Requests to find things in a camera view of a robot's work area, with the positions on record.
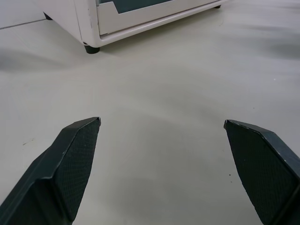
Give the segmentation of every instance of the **white floor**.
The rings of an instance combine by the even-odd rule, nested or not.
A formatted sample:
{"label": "white floor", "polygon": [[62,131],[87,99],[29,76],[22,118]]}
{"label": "white floor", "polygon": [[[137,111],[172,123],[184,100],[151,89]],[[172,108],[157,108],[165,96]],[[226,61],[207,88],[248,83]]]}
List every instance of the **white floor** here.
{"label": "white floor", "polygon": [[[43,19],[5,1],[2,27]],[[232,0],[96,55],[53,21],[0,30],[0,202],[63,127],[100,116],[74,225],[261,225],[223,123],[271,129],[300,155],[299,9]]]}

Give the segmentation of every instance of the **white appliance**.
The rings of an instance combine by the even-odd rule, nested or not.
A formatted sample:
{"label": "white appliance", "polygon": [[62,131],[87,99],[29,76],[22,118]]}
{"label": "white appliance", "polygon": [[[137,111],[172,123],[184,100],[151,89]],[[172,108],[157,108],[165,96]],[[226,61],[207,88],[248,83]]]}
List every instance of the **white appliance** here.
{"label": "white appliance", "polygon": [[33,0],[87,53],[160,25],[210,8],[225,0]]}

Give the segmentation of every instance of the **textured gripper pad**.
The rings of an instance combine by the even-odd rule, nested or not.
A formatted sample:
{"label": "textured gripper pad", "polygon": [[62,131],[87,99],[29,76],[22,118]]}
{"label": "textured gripper pad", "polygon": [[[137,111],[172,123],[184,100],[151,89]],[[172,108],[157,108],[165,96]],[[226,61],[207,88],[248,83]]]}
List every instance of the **textured gripper pad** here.
{"label": "textured gripper pad", "polygon": [[54,177],[70,221],[75,220],[89,180],[99,123],[95,120],[78,131]]}
{"label": "textured gripper pad", "polygon": [[264,225],[272,224],[297,186],[297,180],[258,133],[226,125],[242,184]]}

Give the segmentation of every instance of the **black rubber foot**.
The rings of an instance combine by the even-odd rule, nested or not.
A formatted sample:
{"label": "black rubber foot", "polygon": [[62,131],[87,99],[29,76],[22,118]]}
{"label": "black rubber foot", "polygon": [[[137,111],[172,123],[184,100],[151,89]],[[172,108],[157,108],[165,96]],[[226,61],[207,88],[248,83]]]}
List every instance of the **black rubber foot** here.
{"label": "black rubber foot", "polygon": [[47,20],[53,20],[50,16],[48,16],[46,13],[44,13]]}
{"label": "black rubber foot", "polygon": [[85,45],[85,50],[88,54],[96,54],[100,51],[100,48],[94,48],[94,47],[91,47],[89,45]]}

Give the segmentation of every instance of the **gray floor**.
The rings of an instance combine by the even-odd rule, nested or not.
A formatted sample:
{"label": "gray floor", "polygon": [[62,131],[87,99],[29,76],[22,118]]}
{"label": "gray floor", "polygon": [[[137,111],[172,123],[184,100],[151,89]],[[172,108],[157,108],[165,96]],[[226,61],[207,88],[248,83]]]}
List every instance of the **gray floor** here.
{"label": "gray floor", "polygon": [[0,30],[0,202],[63,127],[100,116],[74,225],[260,225],[223,123],[300,155],[299,9],[232,0],[96,55],[53,21]]}

